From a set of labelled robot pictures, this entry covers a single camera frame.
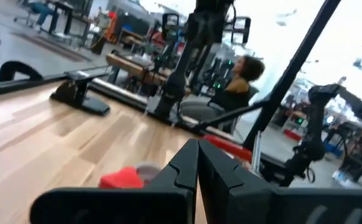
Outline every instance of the office chair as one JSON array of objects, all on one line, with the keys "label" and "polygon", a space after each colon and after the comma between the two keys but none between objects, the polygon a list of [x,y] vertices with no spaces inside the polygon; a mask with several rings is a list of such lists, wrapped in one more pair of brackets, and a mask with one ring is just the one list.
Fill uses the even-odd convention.
[{"label": "office chair", "polygon": [[17,22],[18,20],[26,21],[26,25],[30,28],[33,28],[33,25],[36,23],[36,21],[32,18],[30,18],[32,15],[37,15],[38,12],[35,12],[28,4],[27,0],[23,1],[20,5],[22,9],[24,9],[27,13],[27,16],[16,16],[14,18],[14,22]]}]

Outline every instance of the woman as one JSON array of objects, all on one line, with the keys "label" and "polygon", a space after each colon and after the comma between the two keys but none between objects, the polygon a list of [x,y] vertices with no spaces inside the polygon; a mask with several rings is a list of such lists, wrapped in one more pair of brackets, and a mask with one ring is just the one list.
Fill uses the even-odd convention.
[{"label": "woman", "polygon": [[257,92],[250,82],[257,80],[264,69],[265,65],[256,58],[248,55],[240,57],[232,69],[234,77],[224,91],[216,93],[212,98],[191,96],[181,102],[180,113],[202,121],[215,118],[224,111],[247,106]]},{"label": "woman", "polygon": [[238,59],[232,71],[234,77],[225,91],[216,93],[210,102],[226,111],[247,106],[251,93],[250,82],[256,81],[265,70],[265,65],[258,59],[245,55]]}]

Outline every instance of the black pole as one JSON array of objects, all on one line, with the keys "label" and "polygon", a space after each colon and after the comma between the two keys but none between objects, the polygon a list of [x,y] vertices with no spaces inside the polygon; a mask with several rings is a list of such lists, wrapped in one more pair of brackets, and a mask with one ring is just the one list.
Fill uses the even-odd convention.
[{"label": "black pole", "polygon": [[196,129],[205,129],[209,126],[217,126],[219,125],[220,123],[222,122],[225,122],[225,121],[230,121],[232,119],[235,119],[241,115],[244,115],[245,113],[248,113],[248,112],[251,112],[251,111],[254,111],[254,110],[257,110],[259,108],[262,108],[264,107],[266,104],[268,104],[268,101],[267,100],[262,100],[262,101],[259,101],[257,103],[254,103],[253,105],[251,106],[245,106],[245,107],[242,107],[242,108],[238,108],[236,110],[233,110],[233,111],[230,111],[230,112],[227,112],[223,115],[220,115],[214,119],[209,119],[209,120],[206,120],[206,121],[203,121],[197,125],[195,125],[194,128]]},{"label": "black pole", "polygon": [[208,54],[210,53],[210,50],[211,50],[211,44],[210,45],[207,45],[205,47],[205,49],[202,49],[203,50],[203,55],[201,55],[199,58],[198,58],[198,64],[197,64],[197,67],[193,73],[193,76],[192,78],[190,79],[189,81],[189,87],[192,91],[193,94],[195,95],[199,95],[200,93],[200,90],[199,88],[196,88],[197,87],[197,84],[198,84],[198,79],[199,79],[199,76],[200,76],[200,71],[202,70],[205,62],[206,62],[206,59],[207,59],[207,56]]},{"label": "black pole", "polygon": [[309,53],[314,47],[327,22],[335,12],[340,1],[341,0],[326,0],[323,3],[322,7],[319,10],[319,13],[317,14],[310,29],[305,35],[304,40],[300,44],[300,47],[297,49],[282,77],[270,93],[271,103],[269,103],[261,110],[256,122],[250,130],[250,133],[244,140],[243,147],[245,147],[246,149],[253,150],[254,140],[257,133],[259,131],[264,131],[269,124],[270,120],[276,112],[276,109],[281,104],[281,101],[283,97],[285,97],[287,90],[293,84],[297,73],[308,58]]}]

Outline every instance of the red object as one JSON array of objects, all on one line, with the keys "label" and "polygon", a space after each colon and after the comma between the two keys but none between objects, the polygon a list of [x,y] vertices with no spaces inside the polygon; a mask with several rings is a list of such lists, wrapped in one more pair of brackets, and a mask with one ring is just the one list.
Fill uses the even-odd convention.
[{"label": "red object", "polygon": [[118,172],[101,177],[101,189],[137,189],[143,188],[144,182],[139,178],[135,167],[125,167]]},{"label": "red object", "polygon": [[291,130],[285,130],[285,131],[284,131],[284,134],[285,134],[288,138],[291,138],[291,139],[293,139],[293,140],[296,140],[296,141],[301,140],[301,136],[299,136],[298,134],[294,133],[294,132],[291,131]]},{"label": "red object", "polygon": [[210,141],[213,145],[220,149],[232,154],[240,159],[246,160],[251,163],[251,151],[228,140],[220,138],[216,135],[207,134],[202,139]]},{"label": "red object", "polygon": [[112,18],[116,16],[116,13],[109,11],[108,13],[109,18]]}]

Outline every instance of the wooden surface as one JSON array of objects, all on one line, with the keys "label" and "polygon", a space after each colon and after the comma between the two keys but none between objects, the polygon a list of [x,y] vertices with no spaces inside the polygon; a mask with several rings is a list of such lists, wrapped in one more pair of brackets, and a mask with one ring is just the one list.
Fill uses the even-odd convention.
[{"label": "wooden surface", "polygon": [[[121,70],[125,70],[127,72],[129,72],[129,76],[132,75],[139,75],[139,76],[143,76],[144,73],[143,71],[143,67],[136,64],[136,63],[132,63],[129,60],[126,60],[122,57],[119,57],[115,54],[108,54],[106,56],[106,62],[108,63],[108,65],[115,65],[118,68],[120,68]],[[159,73],[161,75],[154,75],[153,72],[149,72],[145,78],[144,78],[144,83],[154,83],[156,85],[163,85],[166,81],[167,81],[167,77],[169,77],[169,75],[172,73],[171,69],[168,68],[161,68],[159,70]],[[190,94],[190,89],[186,88],[186,95]]]},{"label": "wooden surface", "polygon": [[143,35],[139,35],[139,34],[137,34],[135,32],[127,30],[125,28],[121,29],[120,38],[123,38],[124,36],[129,36],[129,35],[132,36],[133,38],[139,39],[139,40],[142,40],[144,38]]},{"label": "wooden surface", "polygon": [[[49,100],[57,86],[0,96],[0,224],[28,223],[30,204],[46,190],[94,187],[142,161],[165,166],[194,137],[100,96],[107,117],[74,110]],[[196,223],[206,223],[200,196]]]}]

